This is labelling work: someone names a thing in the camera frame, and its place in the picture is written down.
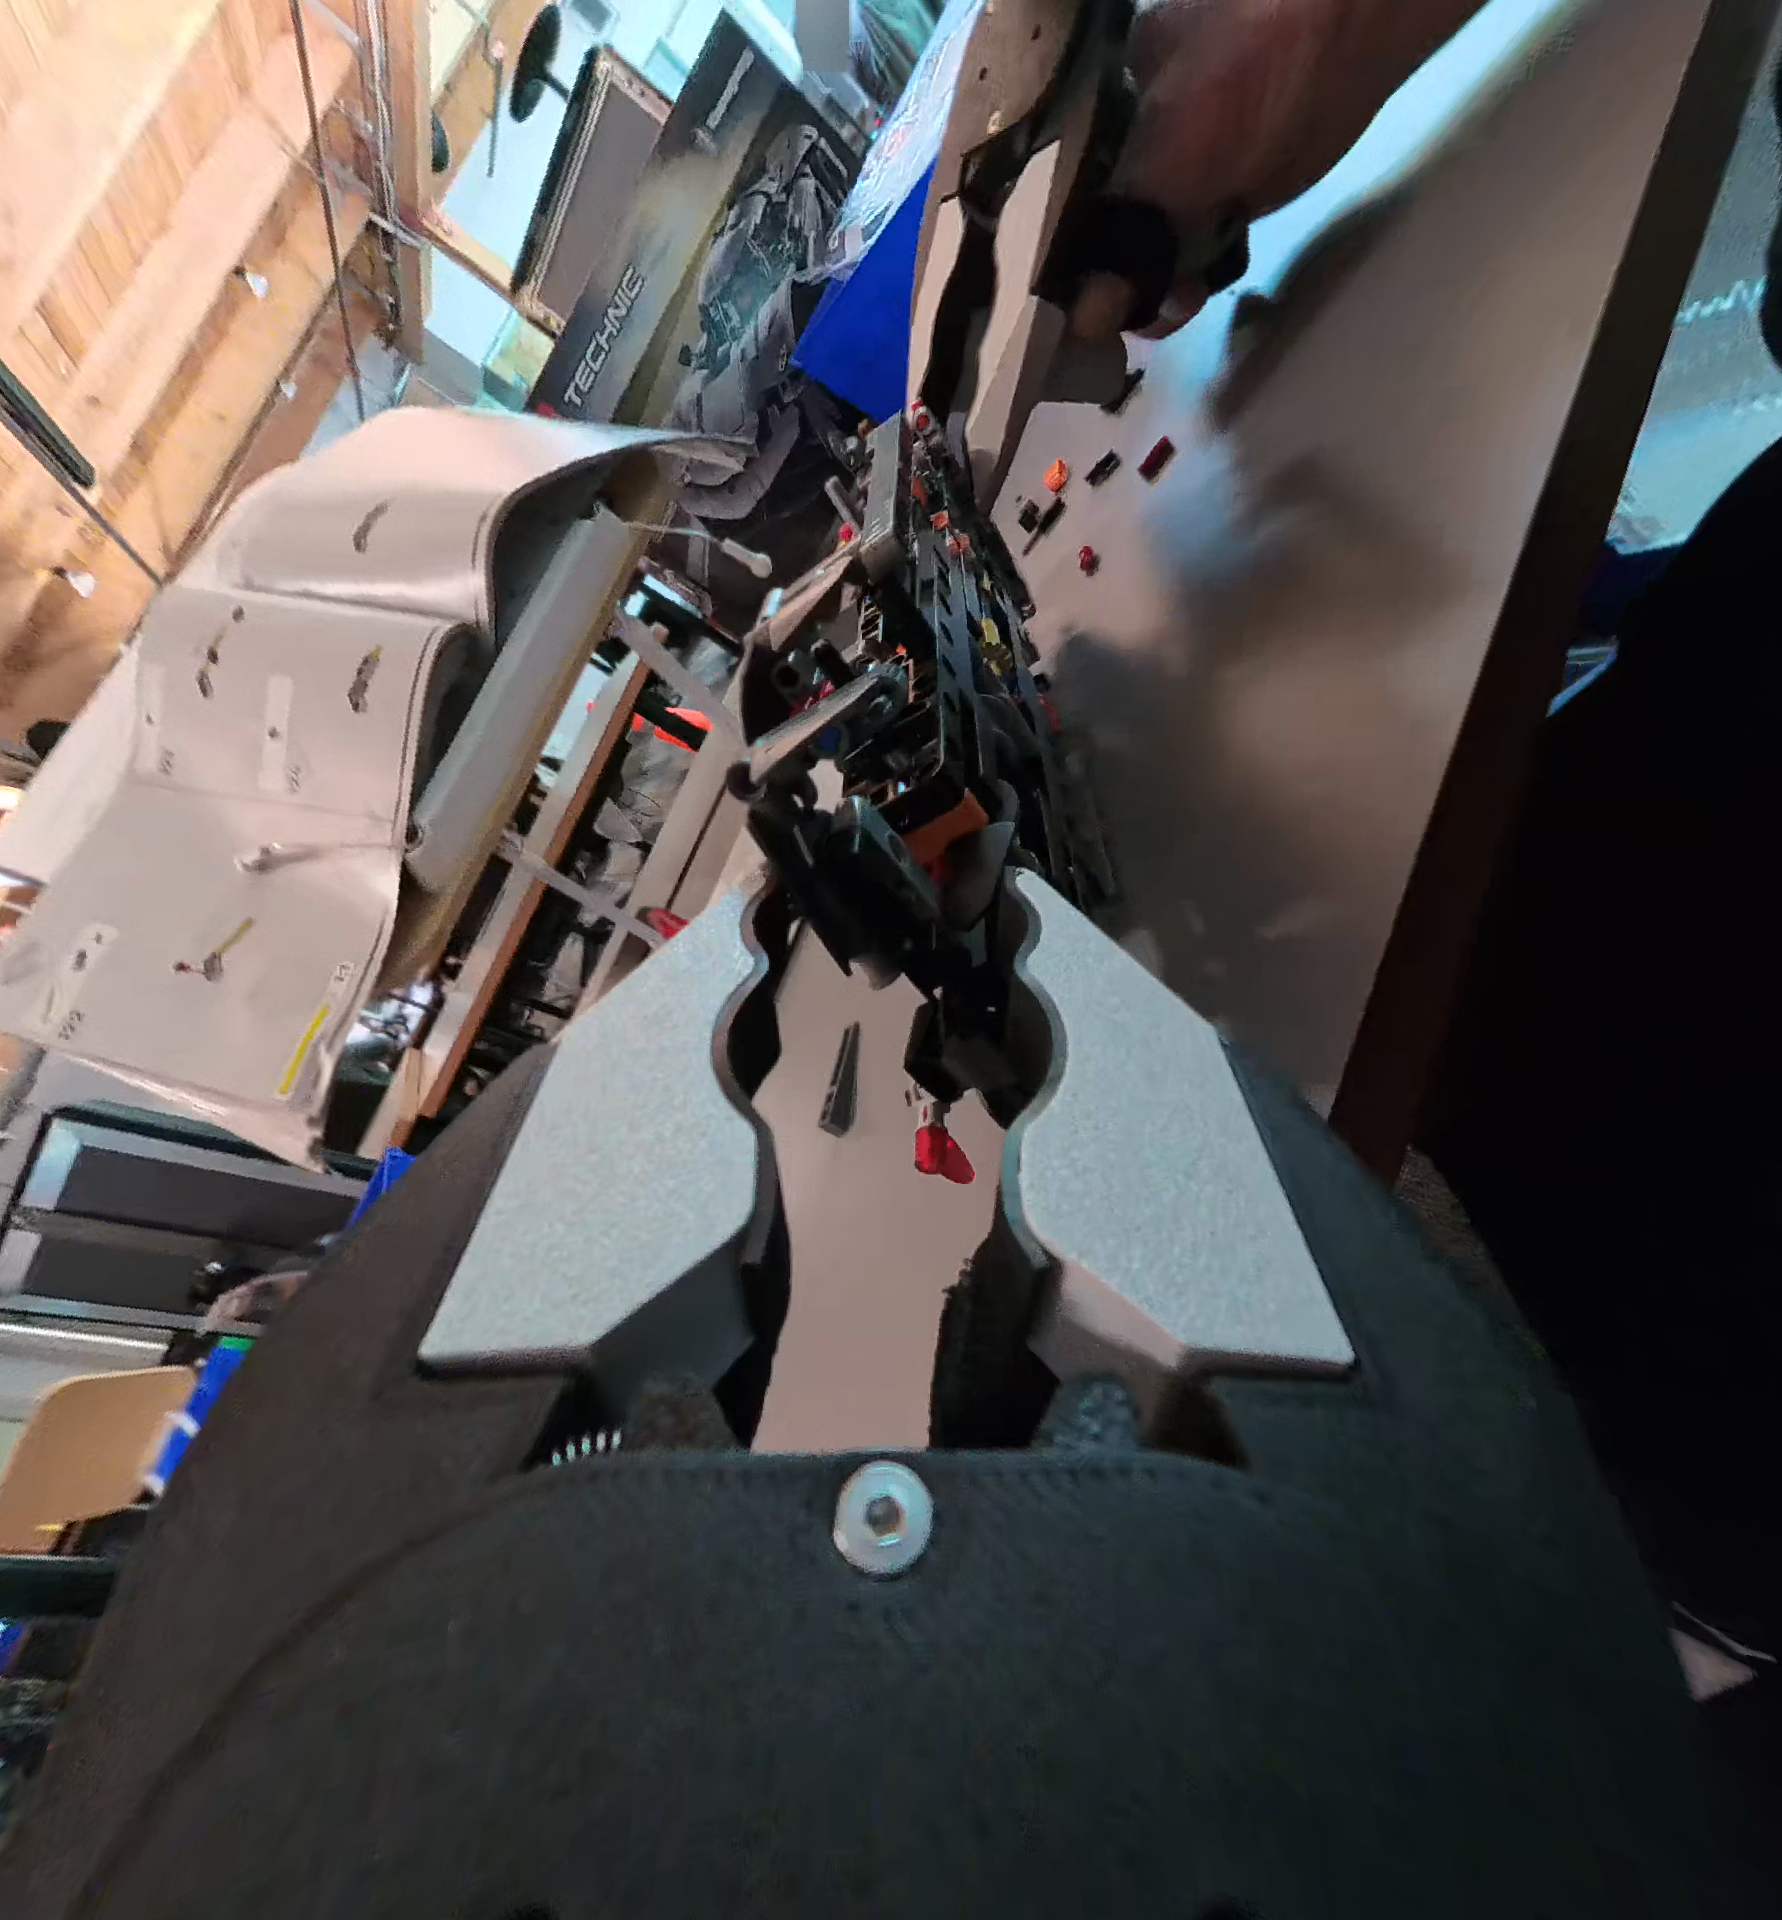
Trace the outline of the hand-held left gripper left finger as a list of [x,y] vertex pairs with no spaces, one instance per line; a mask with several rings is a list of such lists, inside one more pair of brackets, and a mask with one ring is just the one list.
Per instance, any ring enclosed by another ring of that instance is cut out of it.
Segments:
[[791,909],[736,884],[574,1016],[422,1332],[437,1378],[582,1380],[625,1423],[694,1380],[760,1427],[789,1303],[778,1155],[756,1110],[780,1057]]

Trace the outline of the lego set box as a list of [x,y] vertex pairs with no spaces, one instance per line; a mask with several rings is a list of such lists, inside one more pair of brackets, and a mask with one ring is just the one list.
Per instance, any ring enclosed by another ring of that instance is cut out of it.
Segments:
[[820,440],[844,426],[791,356],[860,159],[857,127],[720,11],[527,407],[745,444],[737,472],[685,474],[685,511],[723,532],[815,491]]

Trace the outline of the person's right hand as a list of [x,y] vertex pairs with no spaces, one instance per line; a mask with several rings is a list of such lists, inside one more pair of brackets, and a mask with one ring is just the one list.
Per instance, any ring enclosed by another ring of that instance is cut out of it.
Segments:
[[1081,341],[1167,339],[1242,273],[1239,233],[1335,168],[1478,1],[1165,1],[1128,37],[1138,105],[1110,195],[1174,240],[1165,294],[1092,274],[1070,303]]

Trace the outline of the white book stand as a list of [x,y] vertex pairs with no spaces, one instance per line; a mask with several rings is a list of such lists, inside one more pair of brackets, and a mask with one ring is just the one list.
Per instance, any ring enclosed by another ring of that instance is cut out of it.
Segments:
[[415,780],[381,961],[388,988],[435,969],[647,543],[667,532],[666,522],[632,522],[606,503],[562,527],[460,727]]

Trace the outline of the blue plastic bin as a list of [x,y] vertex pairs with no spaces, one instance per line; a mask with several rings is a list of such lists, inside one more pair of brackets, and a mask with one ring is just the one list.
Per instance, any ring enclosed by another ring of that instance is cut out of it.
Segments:
[[864,420],[880,422],[908,405],[909,311],[933,175],[929,166],[853,270],[822,294],[793,348],[793,370]]

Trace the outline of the lego car model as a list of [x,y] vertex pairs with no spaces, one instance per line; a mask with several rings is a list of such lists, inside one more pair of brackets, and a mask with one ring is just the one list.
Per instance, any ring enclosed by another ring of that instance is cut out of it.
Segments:
[[912,405],[867,432],[855,474],[863,516],[745,634],[728,789],[831,958],[917,990],[913,1163],[970,1184],[952,1105],[977,1093],[1004,1120],[1025,1105],[1001,884],[1038,876],[1089,913],[1118,884],[1032,600],[944,426]]

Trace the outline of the lego instruction booklet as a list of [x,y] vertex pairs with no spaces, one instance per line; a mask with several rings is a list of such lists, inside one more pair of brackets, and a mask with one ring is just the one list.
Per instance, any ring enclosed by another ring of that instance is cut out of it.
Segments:
[[0,1034],[325,1163],[381,982],[415,780],[567,523],[662,516],[748,445],[398,407],[237,497],[0,834],[38,898]]

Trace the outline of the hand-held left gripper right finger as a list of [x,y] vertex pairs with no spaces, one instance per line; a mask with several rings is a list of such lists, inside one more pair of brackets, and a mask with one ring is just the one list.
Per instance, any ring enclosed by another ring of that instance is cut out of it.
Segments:
[[1028,1097],[1000,1229],[1035,1278],[1027,1345],[1117,1380],[1143,1435],[1208,1380],[1346,1380],[1356,1345],[1223,1034],[1042,876],[1013,872]]

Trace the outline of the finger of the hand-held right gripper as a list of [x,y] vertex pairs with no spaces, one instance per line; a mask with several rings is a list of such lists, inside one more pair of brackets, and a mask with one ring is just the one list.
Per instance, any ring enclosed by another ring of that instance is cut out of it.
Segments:
[[1036,289],[1076,166],[1053,138],[1023,168],[1000,210],[996,286],[974,329],[962,440],[974,476],[1004,476],[1041,400],[1105,405],[1118,391],[1118,337],[1070,339],[1066,307]]
[[970,296],[958,269],[966,227],[958,192],[931,199],[912,284],[905,354],[908,409],[948,409],[962,379]]

